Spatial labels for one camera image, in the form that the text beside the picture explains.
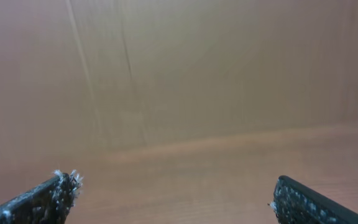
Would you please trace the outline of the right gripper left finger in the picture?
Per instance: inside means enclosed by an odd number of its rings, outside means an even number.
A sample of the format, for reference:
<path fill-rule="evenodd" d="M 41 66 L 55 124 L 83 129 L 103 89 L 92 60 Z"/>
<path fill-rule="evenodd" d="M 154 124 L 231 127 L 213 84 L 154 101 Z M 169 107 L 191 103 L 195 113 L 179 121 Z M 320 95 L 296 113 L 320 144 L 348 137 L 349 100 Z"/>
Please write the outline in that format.
<path fill-rule="evenodd" d="M 64 224 L 80 194 L 83 178 L 76 170 L 53 173 L 51 179 L 0 205 L 0 224 Z"/>

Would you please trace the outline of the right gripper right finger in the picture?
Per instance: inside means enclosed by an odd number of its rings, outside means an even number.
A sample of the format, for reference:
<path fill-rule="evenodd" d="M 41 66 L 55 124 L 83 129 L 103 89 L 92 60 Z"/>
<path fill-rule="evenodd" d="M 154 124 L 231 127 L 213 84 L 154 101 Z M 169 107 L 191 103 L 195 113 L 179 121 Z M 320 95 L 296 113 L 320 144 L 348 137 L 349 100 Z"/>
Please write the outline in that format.
<path fill-rule="evenodd" d="M 279 224 L 358 224 L 358 213 L 281 175 L 269 203 Z"/>

